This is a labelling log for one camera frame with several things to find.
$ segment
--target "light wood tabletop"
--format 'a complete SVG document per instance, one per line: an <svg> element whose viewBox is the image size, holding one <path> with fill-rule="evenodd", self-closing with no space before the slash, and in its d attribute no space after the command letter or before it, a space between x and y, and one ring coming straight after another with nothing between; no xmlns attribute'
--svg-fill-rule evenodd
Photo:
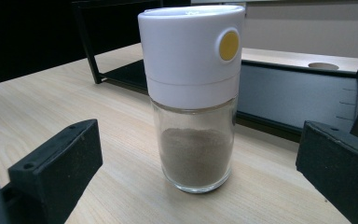
<svg viewBox="0 0 358 224"><path fill-rule="evenodd" d="M358 59L244 49L242 58L356 70ZM142 59L139 44L97 56L101 72ZM296 170L298 143L237 125L232 174L219 189L188 194L160 168L146 95L94 84L87 60L0 83L0 187L7 168L63 128L97 119L103 166L67 223L349 223Z"/></svg>

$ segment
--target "round hole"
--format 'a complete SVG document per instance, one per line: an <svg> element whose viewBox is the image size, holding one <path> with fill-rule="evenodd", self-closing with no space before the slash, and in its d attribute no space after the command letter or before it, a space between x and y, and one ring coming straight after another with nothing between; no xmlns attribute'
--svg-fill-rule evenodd
<svg viewBox="0 0 358 224"><path fill-rule="evenodd" d="M31 162L28 162L28 163L26 163L23 167L24 167L25 170L28 170L28 169L33 168L33 167L34 167L34 164L31 163Z"/></svg>
<svg viewBox="0 0 358 224"><path fill-rule="evenodd" d="M332 63L310 63L308 67L311 68L320 68L320 69L327 69L327 70L338 70L338 66Z"/></svg>

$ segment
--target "glass jar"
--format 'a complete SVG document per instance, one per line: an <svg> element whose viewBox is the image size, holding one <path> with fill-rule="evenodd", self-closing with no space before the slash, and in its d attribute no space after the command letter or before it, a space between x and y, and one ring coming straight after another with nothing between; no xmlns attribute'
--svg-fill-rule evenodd
<svg viewBox="0 0 358 224"><path fill-rule="evenodd" d="M151 100L162 171L177 188L204 193L228 178L237 97L202 109L179 109Z"/></svg>

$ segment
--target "white plastic lid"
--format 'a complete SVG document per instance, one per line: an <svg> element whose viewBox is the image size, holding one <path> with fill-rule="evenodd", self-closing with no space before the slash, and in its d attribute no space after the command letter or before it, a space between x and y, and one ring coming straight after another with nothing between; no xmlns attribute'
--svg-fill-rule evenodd
<svg viewBox="0 0 358 224"><path fill-rule="evenodd" d="M238 94L243 7L159 8L141 13L138 21L154 101L197 109Z"/></svg>

